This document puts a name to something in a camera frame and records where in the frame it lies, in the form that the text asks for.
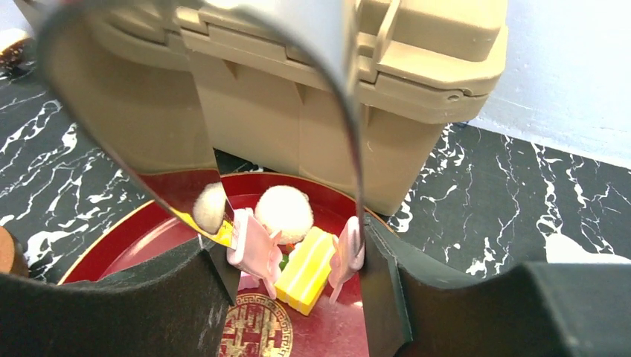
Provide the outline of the tan plastic toolbox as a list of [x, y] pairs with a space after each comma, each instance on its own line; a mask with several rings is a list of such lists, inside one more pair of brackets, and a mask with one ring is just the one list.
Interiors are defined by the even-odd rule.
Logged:
[[[36, 47], [51, 11], [71, 2], [18, 2]], [[352, 2], [364, 203], [390, 215], [443, 127], [473, 119], [495, 88], [507, 56], [507, 2]], [[220, 131], [224, 189], [221, 152], [356, 192], [336, 97], [299, 51], [209, 10], [188, 11], [182, 25], [202, 110]]]

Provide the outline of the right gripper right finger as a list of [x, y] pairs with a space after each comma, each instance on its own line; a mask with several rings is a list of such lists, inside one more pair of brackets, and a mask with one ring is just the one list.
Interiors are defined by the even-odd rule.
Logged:
[[480, 280], [364, 217], [371, 356], [628, 356], [630, 267], [524, 263]]

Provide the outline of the pink toy cake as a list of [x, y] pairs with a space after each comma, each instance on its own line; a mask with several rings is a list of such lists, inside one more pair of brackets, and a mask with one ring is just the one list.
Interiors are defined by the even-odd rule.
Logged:
[[257, 289], [260, 286], [260, 278], [251, 274], [241, 272], [240, 281], [237, 290], [240, 292], [245, 289]]

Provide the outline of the wooden coaster stack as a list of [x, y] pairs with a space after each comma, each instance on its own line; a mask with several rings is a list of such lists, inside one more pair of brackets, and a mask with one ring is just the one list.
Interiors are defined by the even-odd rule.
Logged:
[[22, 246], [4, 227], [1, 227], [1, 273], [29, 277]]

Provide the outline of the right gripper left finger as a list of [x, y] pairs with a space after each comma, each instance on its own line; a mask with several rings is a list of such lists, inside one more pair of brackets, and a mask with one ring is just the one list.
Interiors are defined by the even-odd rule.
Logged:
[[216, 356], [240, 273], [191, 240], [97, 282], [1, 276], [3, 356]]

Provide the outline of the yellow toy cake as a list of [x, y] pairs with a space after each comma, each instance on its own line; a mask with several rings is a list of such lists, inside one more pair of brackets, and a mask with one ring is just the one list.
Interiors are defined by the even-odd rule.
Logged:
[[330, 260], [336, 252], [336, 235], [314, 226], [298, 244], [277, 282], [277, 299], [308, 316], [331, 272]]

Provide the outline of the pink handled metal tongs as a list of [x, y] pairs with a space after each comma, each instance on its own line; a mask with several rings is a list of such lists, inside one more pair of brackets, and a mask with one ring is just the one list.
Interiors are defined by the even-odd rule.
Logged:
[[275, 296], [281, 233], [231, 206], [215, 155], [220, 131], [202, 110], [195, 51], [182, 39], [185, 14], [199, 10], [261, 30], [307, 59], [342, 113], [362, 211], [352, 1], [75, 1], [44, 21], [37, 59], [73, 120], [165, 208], [194, 197], [191, 225], [207, 237], [230, 223], [229, 264]]

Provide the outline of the red round tray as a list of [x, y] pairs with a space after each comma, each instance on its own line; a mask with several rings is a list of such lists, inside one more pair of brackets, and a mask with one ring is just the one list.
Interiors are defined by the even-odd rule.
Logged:
[[[280, 173], [235, 173], [225, 177], [234, 208], [252, 208], [271, 186], [289, 185], [306, 193], [317, 228], [340, 234], [355, 203], [316, 181]], [[99, 280], [148, 260], [196, 234], [160, 205], [148, 202], [96, 240], [61, 278], [61, 283]], [[239, 292], [229, 309], [220, 356], [368, 356], [359, 278], [343, 286], [335, 304], [326, 286], [310, 315], [271, 300], [263, 286]]]

